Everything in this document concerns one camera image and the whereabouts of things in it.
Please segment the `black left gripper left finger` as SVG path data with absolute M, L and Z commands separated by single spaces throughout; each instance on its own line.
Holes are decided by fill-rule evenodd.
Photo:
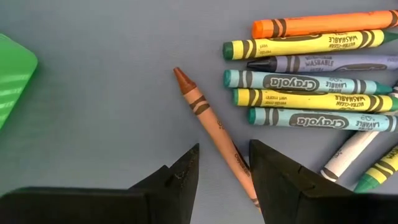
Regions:
M 24 187 L 0 197 L 0 224 L 190 224 L 200 145 L 128 189 Z

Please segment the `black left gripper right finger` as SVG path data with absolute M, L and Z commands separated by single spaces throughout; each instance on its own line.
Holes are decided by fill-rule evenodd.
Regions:
M 249 163 L 265 224 L 398 224 L 398 195 L 356 194 L 257 139 Z

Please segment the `white-wrapped crayon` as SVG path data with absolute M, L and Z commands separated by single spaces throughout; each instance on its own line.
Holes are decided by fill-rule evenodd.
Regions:
M 366 149 L 379 131 L 358 131 L 352 135 L 320 171 L 321 176 L 336 182 L 351 163 Z

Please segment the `brown crayon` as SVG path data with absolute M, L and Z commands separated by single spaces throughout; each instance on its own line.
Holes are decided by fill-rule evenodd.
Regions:
M 180 68 L 175 67 L 173 71 L 180 91 L 189 104 L 190 109 L 212 138 L 223 159 L 246 191 L 254 206 L 260 208 L 249 166 L 238 151 L 227 130 L 225 130 L 221 121 L 212 110 L 205 95 L 197 87 L 196 83 Z

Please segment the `teal crayon light-blue wrapper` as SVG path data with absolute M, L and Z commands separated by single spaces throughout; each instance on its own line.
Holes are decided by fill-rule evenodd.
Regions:
M 371 80 L 317 77 L 286 73 L 225 70 L 223 84 L 227 88 L 313 91 L 344 94 L 388 95 L 393 87 Z
M 247 118 L 260 126 L 398 132 L 398 116 L 386 114 L 251 108 Z

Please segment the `green plastic basket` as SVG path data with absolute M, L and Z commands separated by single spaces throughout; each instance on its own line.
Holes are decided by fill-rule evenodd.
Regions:
M 0 34 L 0 129 L 37 68 L 34 53 Z

